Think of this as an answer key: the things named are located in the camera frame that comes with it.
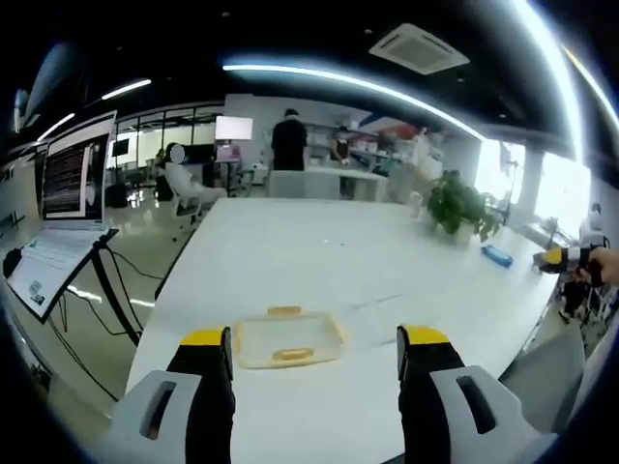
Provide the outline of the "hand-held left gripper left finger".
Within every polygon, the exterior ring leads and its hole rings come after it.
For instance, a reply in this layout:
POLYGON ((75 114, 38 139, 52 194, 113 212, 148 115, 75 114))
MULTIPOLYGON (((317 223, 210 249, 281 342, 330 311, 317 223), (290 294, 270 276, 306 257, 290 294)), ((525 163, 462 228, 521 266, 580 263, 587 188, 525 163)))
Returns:
POLYGON ((115 406, 111 463, 229 463, 235 412, 231 330, 185 336, 115 406))

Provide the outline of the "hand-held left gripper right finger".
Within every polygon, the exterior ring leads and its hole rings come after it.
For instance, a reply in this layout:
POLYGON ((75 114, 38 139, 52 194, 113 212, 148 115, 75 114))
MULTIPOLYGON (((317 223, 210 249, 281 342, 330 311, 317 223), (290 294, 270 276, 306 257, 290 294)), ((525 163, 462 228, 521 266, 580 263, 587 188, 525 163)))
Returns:
POLYGON ((520 400, 449 338, 400 325, 398 410, 406 463, 535 463, 556 440, 523 416, 520 400))

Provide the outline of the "person's right hand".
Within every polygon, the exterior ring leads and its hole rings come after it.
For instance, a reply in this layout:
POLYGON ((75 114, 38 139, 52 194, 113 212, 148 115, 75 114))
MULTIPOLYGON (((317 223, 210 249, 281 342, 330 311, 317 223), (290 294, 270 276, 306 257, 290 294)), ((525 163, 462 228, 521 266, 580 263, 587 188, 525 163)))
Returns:
POLYGON ((602 283, 618 284, 618 250, 598 246, 577 248, 579 265, 576 275, 592 283, 594 280, 602 283))

